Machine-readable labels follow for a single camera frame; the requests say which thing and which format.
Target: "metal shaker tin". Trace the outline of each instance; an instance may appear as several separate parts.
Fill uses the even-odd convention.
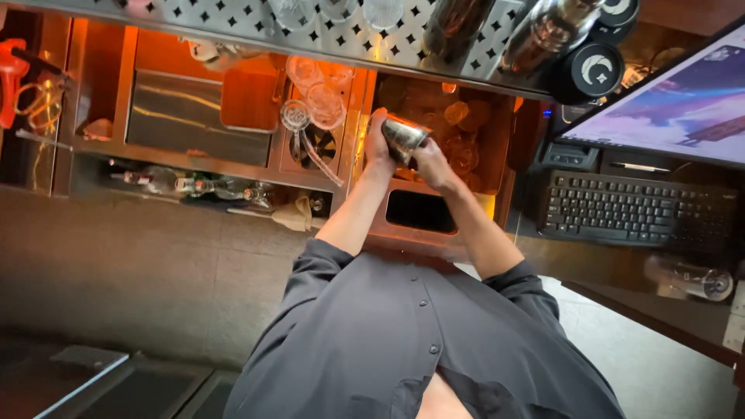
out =
[[[388,144],[390,156],[401,167],[408,167],[414,150],[432,134],[432,129],[389,113],[381,131]]]

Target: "gray floor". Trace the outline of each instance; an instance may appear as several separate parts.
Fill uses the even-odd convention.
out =
[[[0,189],[0,326],[238,368],[308,234],[135,198]],[[544,279],[629,418],[730,419],[732,370]]]

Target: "pen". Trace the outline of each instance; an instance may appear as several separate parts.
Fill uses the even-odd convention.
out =
[[[654,167],[654,166],[644,166],[644,165],[636,165],[633,163],[621,163],[621,162],[612,162],[610,163],[613,167],[621,167],[621,168],[628,168],[630,170],[641,170],[641,171],[648,171],[650,173],[670,173],[669,170],[666,168],[660,168],[660,167]]]

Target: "orange light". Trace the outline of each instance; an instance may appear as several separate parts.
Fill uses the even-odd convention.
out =
[[[455,86],[452,83],[443,83],[443,92],[445,92],[445,93],[453,93],[455,91],[455,88],[456,87],[457,86]]]

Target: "red bottle pourer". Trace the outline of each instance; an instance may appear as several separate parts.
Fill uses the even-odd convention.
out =
[[[0,109],[0,127],[5,129],[13,125],[16,111],[13,103],[21,88],[21,79],[28,73],[29,65],[24,60],[14,57],[10,50],[26,49],[24,40],[6,40],[0,42],[0,78],[2,78],[2,108]]]

